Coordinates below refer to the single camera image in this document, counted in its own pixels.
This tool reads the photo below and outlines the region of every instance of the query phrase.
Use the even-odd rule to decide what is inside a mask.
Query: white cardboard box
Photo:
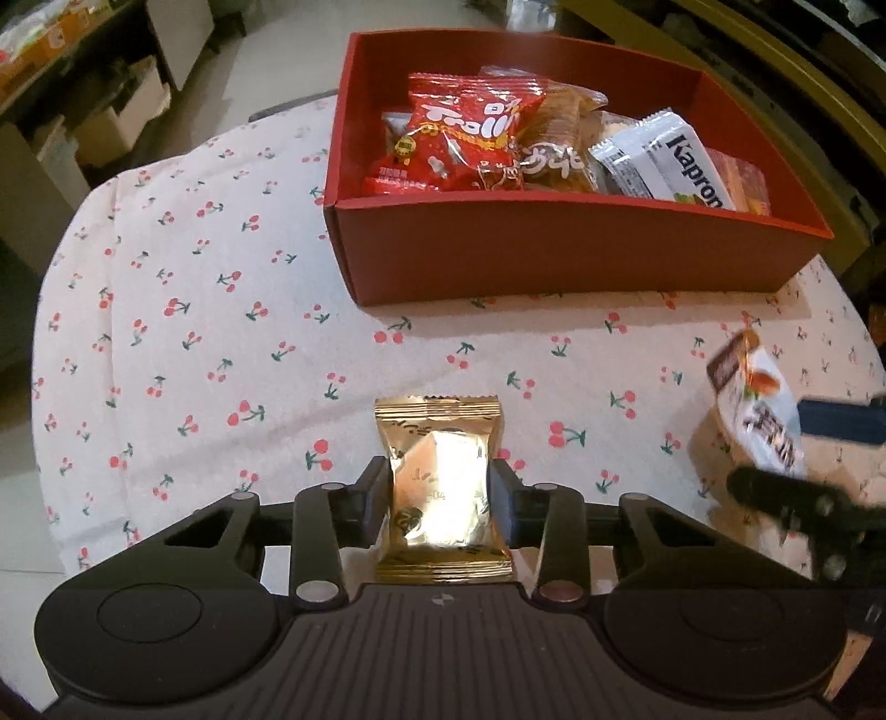
[[[81,164],[101,168],[121,158],[135,147],[144,126],[161,111],[167,90],[160,82],[157,59],[152,55],[141,59],[132,70],[142,81],[120,114],[107,107],[91,114],[74,131]]]

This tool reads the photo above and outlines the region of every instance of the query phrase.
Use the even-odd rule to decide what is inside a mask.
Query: red cardboard box
[[[409,108],[409,73],[519,67],[606,93],[641,118],[671,107],[709,147],[766,176],[772,217],[572,192],[364,197],[385,152],[381,113]],[[519,293],[741,290],[773,293],[833,235],[793,171],[709,75],[557,35],[398,30],[351,35],[323,213],[360,305]]]

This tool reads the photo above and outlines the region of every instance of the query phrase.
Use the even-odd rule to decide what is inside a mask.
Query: snack bag
[[[670,110],[615,133],[594,145],[591,155],[630,197],[735,210],[698,135]]]
[[[367,192],[520,190],[516,133],[545,95],[535,77],[412,74],[406,133],[366,179]]]
[[[480,73],[496,77],[529,75],[510,67],[484,66]],[[592,192],[582,144],[582,119],[590,117],[609,100],[601,92],[548,81],[539,111],[517,135],[520,169],[533,189]]]
[[[769,211],[769,192],[766,190],[766,178],[763,171],[746,160],[739,160],[719,150],[708,148],[711,162],[717,169],[729,197],[735,203],[735,209],[742,213],[754,215],[771,215]]]
[[[486,494],[497,397],[376,400],[393,469],[391,520],[380,583],[509,582],[513,567],[494,532]]]
[[[740,449],[735,459],[774,473],[805,475],[797,401],[758,335],[737,333],[707,370],[719,419]]]

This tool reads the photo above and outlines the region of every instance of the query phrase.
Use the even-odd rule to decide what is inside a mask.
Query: gold wrapper
[[[393,469],[380,583],[493,583],[513,579],[486,496],[497,397],[376,400]]]

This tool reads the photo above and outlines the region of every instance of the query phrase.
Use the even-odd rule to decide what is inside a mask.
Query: cherry print tablecloth
[[[497,394],[500,456],[525,481],[604,503],[647,492],[802,566],[802,546],[786,557],[791,541],[761,538],[726,497],[704,367],[752,326],[797,395],[881,391],[876,350],[821,259],[772,297],[360,309],[320,207],[333,112],[321,100],[124,173],[74,218],[43,285],[33,377],[47,521],[69,573],[234,490],[271,503],[354,481],[382,449],[373,401],[406,393]],[[564,229],[550,250],[575,241]],[[806,449],[855,495],[886,487],[869,451]]]

